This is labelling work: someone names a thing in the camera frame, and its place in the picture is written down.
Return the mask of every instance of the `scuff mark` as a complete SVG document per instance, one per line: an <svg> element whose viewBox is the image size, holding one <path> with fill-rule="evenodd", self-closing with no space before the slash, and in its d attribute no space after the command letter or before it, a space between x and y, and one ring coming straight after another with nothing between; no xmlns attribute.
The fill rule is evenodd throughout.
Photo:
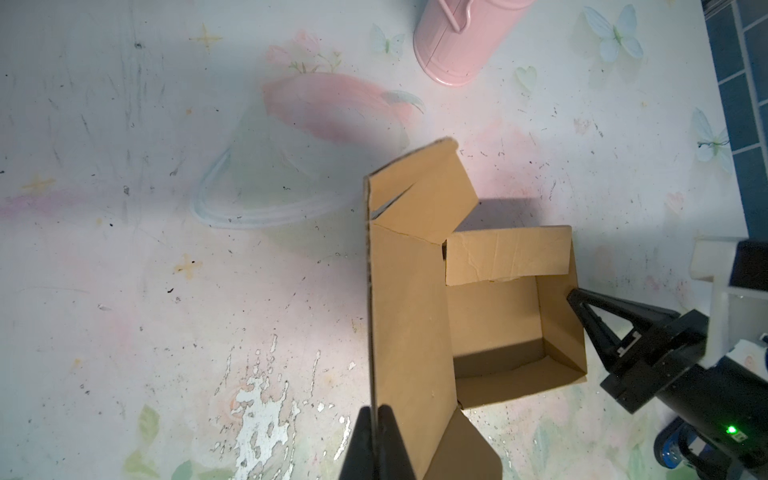
<svg viewBox="0 0 768 480"><path fill-rule="evenodd" d="M176 165L176 168L174 168L174 171L169 173L170 177L176 177L176 174L179 173L179 167L181 167L181 164L184 163L186 158L182 158L181 161Z"/></svg>
<svg viewBox="0 0 768 480"><path fill-rule="evenodd" d="M339 423L344 423L344 415L339 417ZM336 454L333 456L334 462L338 460L341 454L344 452L346 444L349 442L350 433L352 433L352 429L349 427L349 417L346 417L346 424L344 425L344 436L341 439L341 445L339 445L339 449L336 450Z"/></svg>
<svg viewBox="0 0 768 480"><path fill-rule="evenodd" d="M664 200L664 205L666 205L667 208L672 211L672 213L680 216L683 213L684 201L685 196L681 192L677 192L675 194L667 194L667 198Z"/></svg>
<svg viewBox="0 0 768 480"><path fill-rule="evenodd" d="M91 136L91 130L88 128L88 122L85 121L85 116L83 114L80 114L80 118L83 120L83 126L85 127L85 133L88 134L88 138L91 139L91 143L93 143L94 138Z"/></svg>
<svg viewBox="0 0 768 480"><path fill-rule="evenodd" d="M112 90L114 90L114 94L116 94L119 97L120 96L120 92L118 91L118 88L114 86L114 82L112 81L112 77L107 75L107 78L109 78L109 84L112 85Z"/></svg>
<svg viewBox="0 0 768 480"><path fill-rule="evenodd" d="M141 65L136 73L136 112L137 119L141 122Z"/></svg>
<svg viewBox="0 0 768 480"><path fill-rule="evenodd" d="M580 135L586 134L590 125L592 125L592 122L590 122L589 120L581 120L580 118L574 118L574 130L576 130L577 134L580 134Z"/></svg>

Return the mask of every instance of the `cardboard edge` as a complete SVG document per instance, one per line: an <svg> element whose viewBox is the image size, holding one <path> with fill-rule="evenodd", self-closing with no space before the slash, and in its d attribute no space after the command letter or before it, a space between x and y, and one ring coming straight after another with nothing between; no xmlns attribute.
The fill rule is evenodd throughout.
<svg viewBox="0 0 768 480"><path fill-rule="evenodd" d="M364 177L362 179L362 198L366 204L366 310L368 313L368 380L369 388L371 392L371 412L378 412L379 407L376 405L376 371L373 365L373 281L371 280L371 223L370 223L370 205L369 205L369 193L371 191L370 179ZM371 446L373 451L376 452L376 432L378 431L378 419L377 415L371 415Z"/></svg>

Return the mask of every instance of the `blue tile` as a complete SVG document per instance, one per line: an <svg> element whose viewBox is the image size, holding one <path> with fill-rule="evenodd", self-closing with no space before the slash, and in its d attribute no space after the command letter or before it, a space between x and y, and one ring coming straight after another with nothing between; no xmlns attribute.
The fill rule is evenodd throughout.
<svg viewBox="0 0 768 480"><path fill-rule="evenodd" d="M747 54L755 79L757 100L768 98L768 22L761 22L744 32Z"/></svg>
<svg viewBox="0 0 768 480"><path fill-rule="evenodd" d="M762 149L735 154L733 165L750 238L768 239L768 177Z"/></svg>
<svg viewBox="0 0 768 480"><path fill-rule="evenodd" d="M755 192L768 194L768 177L766 177L766 166L763 161L763 152L760 147L735 154L733 156L733 166L736 168L736 178L739 181L739 191L742 196L744 208L756 207L757 205L747 205L743 200L745 192L752 198Z"/></svg>
<svg viewBox="0 0 768 480"><path fill-rule="evenodd" d="M768 208L744 209L744 220L751 239L768 240Z"/></svg>
<svg viewBox="0 0 768 480"><path fill-rule="evenodd" d="M768 104L760 107L760 117L763 119L763 138L768 141Z"/></svg>
<svg viewBox="0 0 768 480"><path fill-rule="evenodd" d="M744 68L730 5L707 20L707 32L710 34L710 48L718 81Z"/></svg>
<svg viewBox="0 0 768 480"><path fill-rule="evenodd" d="M750 91L746 86L746 76L739 75L722 84L720 99L723 101L731 150L756 144L757 127L755 127L755 117L752 112Z"/></svg>
<svg viewBox="0 0 768 480"><path fill-rule="evenodd" d="M768 2L766 0L739 0L739 12L741 13L741 25L746 27L755 20L768 15Z"/></svg>

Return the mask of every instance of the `can handle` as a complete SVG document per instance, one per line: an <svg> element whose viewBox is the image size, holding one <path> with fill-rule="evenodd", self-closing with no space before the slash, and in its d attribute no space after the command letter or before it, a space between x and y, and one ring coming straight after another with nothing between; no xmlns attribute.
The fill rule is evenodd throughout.
<svg viewBox="0 0 768 480"><path fill-rule="evenodd" d="M453 31L455 31L458 34L461 34L464 30L466 30L469 27L469 22L472 20L472 16L469 13L469 7L472 6L473 1L474 0L467 0L467 8L465 10L465 16L467 18L467 22L464 24L463 27L460 28L458 26L458 22L456 21L456 17L453 16L453 12L451 12L451 9L445 3L445 0L437 0L437 2L440 4L440 7L442 8L443 13L445 13L445 16L448 17L448 21L453 27Z"/></svg>

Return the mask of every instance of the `green leaf painting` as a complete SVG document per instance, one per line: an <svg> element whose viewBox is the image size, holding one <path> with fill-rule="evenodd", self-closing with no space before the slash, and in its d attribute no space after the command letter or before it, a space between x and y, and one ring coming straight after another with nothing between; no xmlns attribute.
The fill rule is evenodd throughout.
<svg viewBox="0 0 768 480"><path fill-rule="evenodd" d="M189 460L177 466L174 474L170 476L170 480L190 480L190 478L192 478L192 462Z"/></svg>
<svg viewBox="0 0 768 480"><path fill-rule="evenodd" d="M402 90L390 90L381 94L382 99L390 105L411 104L424 113L427 109L421 98Z"/></svg>
<svg viewBox="0 0 768 480"><path fill-rule="evenodd" d="M547 468L549 460L549 432L545 426L540 423L533 434L533 449L531 452L531 463L536 476L541 477Z"/></svg>
<svg viewBox="0 0 768 480"><path fill-rule="evenodd" d="M151 407L144 406L139 414L139 433L144 443L150 445L160 429L160 416Z"/></svg>
<svg viewBox="0 0 768 480"><path fill-rule="evenodd" d="M647 473L645 468L645 462L643 461L643 454L640 452L640 445L635 445L632 452L629 454L629 480L646 480Z"/></svg>
<svg viewBox="0 0 768 480"><path fill-rule="evenodd" d="M125 463L123 464L123 471L145 478L160 478L156 471L154 471L150 466L144 464L141 458L141 452L138 450L131 453L128 458L125 459Z"/></svg>
<svg viewBox="0 0 768 480"><path fill-rule="evenodd" d="M226 468L217 468L204 473L198 473L197 477L200 480L230 480L235 476L235 472Z"/></svg>

